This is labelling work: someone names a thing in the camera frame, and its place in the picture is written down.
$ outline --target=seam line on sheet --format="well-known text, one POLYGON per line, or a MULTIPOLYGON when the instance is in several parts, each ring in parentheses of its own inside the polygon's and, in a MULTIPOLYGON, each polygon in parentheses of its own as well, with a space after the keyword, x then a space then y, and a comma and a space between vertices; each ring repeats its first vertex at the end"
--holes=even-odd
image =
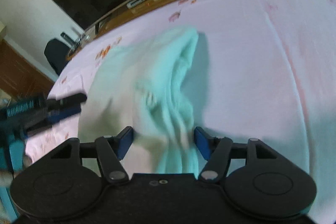
POLYGON ((295 85, 295 91, 296 91, 296 96, 299 99, 300 102, 300 114, 301 117, 303 119, 303 124, 304 124, 304 130, 305 130, 305 138, 306 138, 306 143, 308 145, 308 169, 309 169, 309 174, 312 175, 312 171, 313 171, 313 162, 312 162, 312 156, 311 153, 313 152, 312 146, 311 146, 311 142, 310 142, 310 138, 309 136, 310 134, 310 128, 308 125, 308 114, 307 114, 307 110, 306 110, 306 105, 305 105, 305 96, 303 94, 301 94, 300 90, 301 88, 300 86, 300 81, 297 79, 297 75, 295 72, 295 68, 293 65, 293 62, 290 60, 290 56, 289 56, 289 51, 287 49, 287 46, 284 44, 284 42, 280 39, 280 36, 274 26, 274 24, 271 22, 271 19, 269 18, 269 15, 267 12, 265 12, 265 18, 266 18, 266 22, 268 24, 268 26, 270 27, 270 29, 272 30, 273 34, 276 35, 277 40, 279 42, 279 44, 281 45, 281 50, 283 51, 283 54, 285 55, 286 61, 289 65, 289 68, 291 70, 291 76, 295 85))

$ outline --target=folded garment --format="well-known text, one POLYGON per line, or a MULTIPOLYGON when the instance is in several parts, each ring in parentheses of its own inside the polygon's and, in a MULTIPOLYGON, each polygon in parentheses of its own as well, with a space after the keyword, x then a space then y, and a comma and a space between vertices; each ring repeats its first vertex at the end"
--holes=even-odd
MULTIPOLYGON (((111 49, 82 108, 80 141, 116 136, 132 126, 135 140, 126 155, 132 159, 125 160, 124 166, 129 174, 198 175, 193 106, 180 90, 197 41, 196 29, 179 27, 135 45, 111 49), (149 161, 150 167, 144 166, 144 161, 149 161)), ((83 164, 97 171, 95 162, 83 164)))

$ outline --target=black chair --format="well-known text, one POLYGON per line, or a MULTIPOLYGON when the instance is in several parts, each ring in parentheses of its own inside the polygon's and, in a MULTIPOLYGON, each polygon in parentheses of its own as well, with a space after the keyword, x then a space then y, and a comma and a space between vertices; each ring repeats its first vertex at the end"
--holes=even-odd
POLYGON ((67 45, 56 38, 50 40, 44 49, 44 55, 57 75, 61 74, 69 62, 66 60, 69 50, 70 48, 67 45))

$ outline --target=brown wooden cabinet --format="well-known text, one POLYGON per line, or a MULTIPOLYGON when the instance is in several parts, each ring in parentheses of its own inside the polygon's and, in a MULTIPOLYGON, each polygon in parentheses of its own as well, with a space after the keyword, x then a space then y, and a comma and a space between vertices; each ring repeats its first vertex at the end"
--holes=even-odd
POLYGON ((40 73, 6 41, 0 42, 0 88, 14 98, 48 95, 53 81, 40 73))

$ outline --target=white wall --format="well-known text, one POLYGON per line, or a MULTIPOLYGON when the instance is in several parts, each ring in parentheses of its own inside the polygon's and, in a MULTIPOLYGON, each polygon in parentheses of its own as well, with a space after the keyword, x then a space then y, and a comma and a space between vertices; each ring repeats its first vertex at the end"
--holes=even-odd
POLYGON ((43 52, 47 42, 61 32, 72 39, 72 27, 83 30, 52 0, 0 0, 0 21, 7 25, 6 40, 30 63, 53 80, 57 76, 43 52))

